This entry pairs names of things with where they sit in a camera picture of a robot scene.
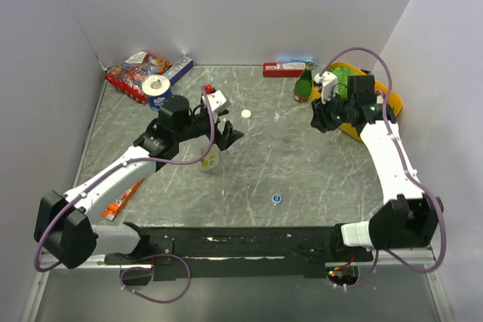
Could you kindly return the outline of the blue bottle cap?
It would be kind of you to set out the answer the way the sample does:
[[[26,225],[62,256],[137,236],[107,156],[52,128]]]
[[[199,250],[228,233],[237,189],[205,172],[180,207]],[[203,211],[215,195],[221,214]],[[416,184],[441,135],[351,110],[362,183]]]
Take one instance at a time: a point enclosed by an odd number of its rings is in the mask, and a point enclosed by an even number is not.
[[[273,202],[273,204],[278,205],[278,204],[281,203],[281,201],[282,201],[282,197],[281,197],[280,194],[274,194],[272,196],[272,202]]]

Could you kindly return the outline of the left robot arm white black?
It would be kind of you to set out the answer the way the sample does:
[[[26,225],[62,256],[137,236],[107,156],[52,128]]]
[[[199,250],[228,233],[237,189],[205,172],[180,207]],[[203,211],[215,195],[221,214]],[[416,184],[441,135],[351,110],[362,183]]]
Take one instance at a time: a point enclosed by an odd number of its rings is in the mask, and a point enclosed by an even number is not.
[[[34,230],[37,254],[47,250],[57,262],[76,268],[91,256],[124,254],[133,263],[144,261],[149,243],[139,229],[129,225],[98,225],[106,207],[135,183],[166,164],[174,164],[180,144],[206,136],[210,145],[228,149],[243,137],[226,122],[218,130],[218,116],[228,112],[229,101],[221,91],[203,94],[194,109],[181,95],[170,97],[146,130],[114,163],[81,185],[63,194],[42,197]]]

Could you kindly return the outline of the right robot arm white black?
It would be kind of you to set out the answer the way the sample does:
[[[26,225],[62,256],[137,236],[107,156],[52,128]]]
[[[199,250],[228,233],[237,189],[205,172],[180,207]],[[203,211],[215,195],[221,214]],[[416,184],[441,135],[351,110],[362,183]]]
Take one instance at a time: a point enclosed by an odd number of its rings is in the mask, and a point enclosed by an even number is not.
[[[341,225],[330,242],[331,255],[347,260],[356,247],[394,250],[426,247],[438,226],[436,207],[418,184],[408,161],[392,109],[375,90],[371,75],[351,75],[339,94],[338,78],[331,72],[315,75],[312,84],[320,97],[311,102],[311,125],[326,133],[343,124],[355,128],[367,147],[383,192],[382,207],[368,220]]]

